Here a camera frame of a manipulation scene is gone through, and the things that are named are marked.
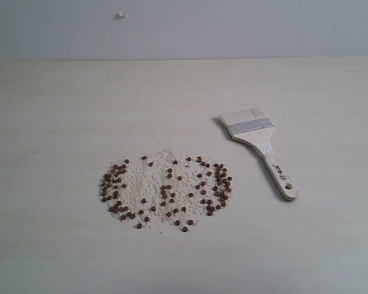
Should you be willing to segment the wooden paint brush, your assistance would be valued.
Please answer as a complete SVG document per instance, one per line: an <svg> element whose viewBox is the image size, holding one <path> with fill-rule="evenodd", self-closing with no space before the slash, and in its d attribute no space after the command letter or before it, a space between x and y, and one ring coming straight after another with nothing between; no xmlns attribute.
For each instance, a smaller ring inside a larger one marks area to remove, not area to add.
<svg viewBox="0 0 368 294"><path fill-rule="evenodd" d="M258 107L221 114L218 119L232 140L254 149L263 160L284 199L290 202L297 199L299 192L296 185L272 150L270 139L275 126L268 114Z"/></svg>

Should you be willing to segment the brown pellets and white crumbs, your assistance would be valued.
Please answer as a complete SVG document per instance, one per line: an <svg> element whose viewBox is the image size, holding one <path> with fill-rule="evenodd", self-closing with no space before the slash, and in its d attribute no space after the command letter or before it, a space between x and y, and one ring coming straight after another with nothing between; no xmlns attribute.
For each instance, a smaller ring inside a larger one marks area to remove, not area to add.
<svg viewBox="0 0 368 294"><path fill-rule="evenodd" d="M98 198L114 219L138 230L162 222L188 232L201 216L227 208L232 193L225 164L163 149L110 163L101 176Z"/></svg>

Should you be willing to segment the white wall hook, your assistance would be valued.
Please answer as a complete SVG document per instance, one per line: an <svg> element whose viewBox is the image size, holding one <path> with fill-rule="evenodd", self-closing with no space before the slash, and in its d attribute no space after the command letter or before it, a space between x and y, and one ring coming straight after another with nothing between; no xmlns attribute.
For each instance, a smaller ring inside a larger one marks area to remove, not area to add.
<svg viewBox="0 0 368 294"><path fill-rule="evenodd" d="M117 19L125 19L126 18L126 14L123 13L123 12L118 12L116 15L115 15L115 18Z"/></svg>

